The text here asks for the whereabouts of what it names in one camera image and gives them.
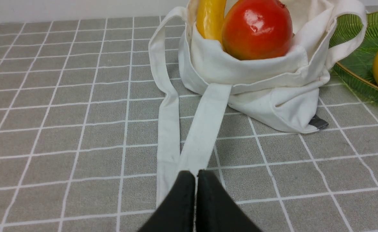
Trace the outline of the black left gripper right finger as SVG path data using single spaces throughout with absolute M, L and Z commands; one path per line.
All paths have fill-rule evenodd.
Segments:
M 261 232 L 211 170 L 198 172 L 196 203 L 195 229 L 198 232 Z

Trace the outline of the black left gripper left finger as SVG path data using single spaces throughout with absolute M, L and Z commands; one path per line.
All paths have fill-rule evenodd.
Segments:
M 192 232 L 195 177 L 182 170 L 163 202 L 139 228 L 139 232 Z

